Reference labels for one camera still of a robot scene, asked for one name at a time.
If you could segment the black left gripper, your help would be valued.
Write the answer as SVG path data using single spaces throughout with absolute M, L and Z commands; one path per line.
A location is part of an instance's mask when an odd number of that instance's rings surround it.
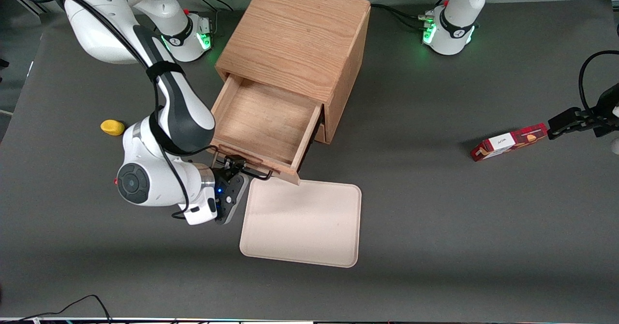
M 561 135 L 578 132 L 581 128 L 582 132 L 593 130 L 596 137 L 617 132 L 619 126 L 618 106 L 619 84 L 617 83 L 601 94 L 594 107 L 584 110 L 571 107 L 549 119 L 548 139 L 555 140 Z

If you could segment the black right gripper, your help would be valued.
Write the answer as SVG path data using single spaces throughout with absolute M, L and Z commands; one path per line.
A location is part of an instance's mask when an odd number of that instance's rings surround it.
M 246 168 L 246 159 L 239 155 L 217 156 L 215 157 L 215 165 L 211 170 L 215 178 L 215 206 L 221 207 L 223 203 L 232 201 L 234 190 L 231 187 L 231 179 L 234 174 L 232 170 L 242 172 Z

